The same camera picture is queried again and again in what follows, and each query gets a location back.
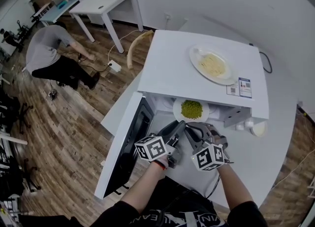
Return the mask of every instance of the white bottle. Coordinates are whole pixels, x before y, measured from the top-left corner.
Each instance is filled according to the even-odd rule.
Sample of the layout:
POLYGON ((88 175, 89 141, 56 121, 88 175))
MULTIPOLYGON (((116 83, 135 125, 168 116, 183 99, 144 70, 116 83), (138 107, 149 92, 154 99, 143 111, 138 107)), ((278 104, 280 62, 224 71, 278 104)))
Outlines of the white bottle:
POLYGON ((236 124, 235 129, 236 130, 244 130, 244 123, 241 122, 241 123, 236 124))
POLYGON ((253 128, 254 127, 254 121, 252 118, 245 120, 245 127, 246 128, 253 128))

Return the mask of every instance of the pasta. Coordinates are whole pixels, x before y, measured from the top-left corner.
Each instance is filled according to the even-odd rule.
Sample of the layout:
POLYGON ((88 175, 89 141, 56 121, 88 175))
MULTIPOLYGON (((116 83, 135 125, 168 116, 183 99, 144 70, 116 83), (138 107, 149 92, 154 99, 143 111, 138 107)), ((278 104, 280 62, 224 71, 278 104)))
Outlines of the pasta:
POLYGON ((224 62, 214 54, 206 55, 200 60, 199 66, 212 76, 219 76, 225 73, 224 62))

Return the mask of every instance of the black sleeve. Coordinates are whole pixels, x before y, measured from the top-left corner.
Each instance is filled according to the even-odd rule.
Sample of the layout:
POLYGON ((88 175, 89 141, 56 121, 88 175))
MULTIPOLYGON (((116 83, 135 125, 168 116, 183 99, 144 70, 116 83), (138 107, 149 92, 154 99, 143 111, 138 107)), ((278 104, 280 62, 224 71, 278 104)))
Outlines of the black sleeve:
POLYGON ((11 36, 10 33, 9 33, 8 31, 5 31, 4 34, 3 34, 3 37, 4 37, 4 38, 7 38, 7 37, 9 37, 9 36, 11 36))
POLYGON ((253 201, 244 202, 231 210, 227 218, 227 223, 231 227, 255 226, 267 227, 267 223, 253 201))
POLYGON ((125 226, 139 217, 138 211, 124 201, 117 202, 113 207, 105 210, 91 227, 125 226))

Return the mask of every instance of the desk leg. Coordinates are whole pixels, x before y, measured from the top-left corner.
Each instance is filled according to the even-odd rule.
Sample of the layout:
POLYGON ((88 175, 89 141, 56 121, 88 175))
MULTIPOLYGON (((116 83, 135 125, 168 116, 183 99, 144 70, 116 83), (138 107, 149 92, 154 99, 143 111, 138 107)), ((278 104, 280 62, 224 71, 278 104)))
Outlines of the desk leg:
POLYGON ((107 27, 107 30, 109 31, 110 36, 112 36, 112 39, 113 39, 118 51, 120 53, 123 53, 124 52, 123 46, 120 43, 120 40, 118 39, 118 36, 117 36, 115 29, 114 29, 114 27, 110 21, 110 18, 108 17, 107 12, 103 12, 102 19, 104 21, 105 26, 107 27))
POLYGON ((138 23, 139 31, 142 32, 143 31, 143 24, 142 24, 142 18, 141 18, 138 0, 131 0, 131 2, 132 2, 132 8, 133 8, 134 16, 135 16, 137 23, 138 23))
POLYGON ((2 76, 0 76, 0 81, 3 80, 6 84, 10 85, 10 82, 4 79, 2 76))
POLYGON ((87 27, 84 25, 83 21, 81 20, 81 18, 79 17, 79 15, 73 13, 73 16, 75 17, 75 19, 77 20, 77 22, 79 23, 80 27, 83 29, 83 31, 85 32, 85 34, 87 35, 87 37, 90 39, 91 42, 95 42, 93 36, 91 35, 91 33, 89 32, 89 30, 87 29, 87 27))

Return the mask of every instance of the office chair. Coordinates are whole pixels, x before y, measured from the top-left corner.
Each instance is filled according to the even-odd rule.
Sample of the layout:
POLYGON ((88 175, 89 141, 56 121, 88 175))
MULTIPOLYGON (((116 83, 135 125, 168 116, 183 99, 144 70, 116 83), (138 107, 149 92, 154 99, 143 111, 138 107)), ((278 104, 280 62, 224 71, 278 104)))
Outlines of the office chair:
POLYGON ((11 195, 17 194, 22 195, 24 191, 23 178, 27 182, 27 187, 32 193, 35 190, 41 190, 40 186, 36 186, 31 180, 31 173, 33 170, 37 170, 37 167, 32 167, 30 170, 27 169, 27 162, 24 160, 24 171, 22 171, 13 156, 9 157, 9 169, 1 168, 0 170, 0 201, 7 200, 11 195))
POLYGON ((0 124, 6 125, 6 131, 10 132, 13 126, 13 123, 19 120, 19 131, 20 134, 24 134, 23 132, 23 124, 27 128, 31 128, 31 126, 26 122, 25 115, 29 111, 29 109, 33 109, 33 106, 28 106, 27 103, 22 104, 22 108, 20 111, 20 102, 17 97, 9 97, 0 87, 0 105, 6 108, 0 107, 0 112, 3 116, 0 117, 0 124))

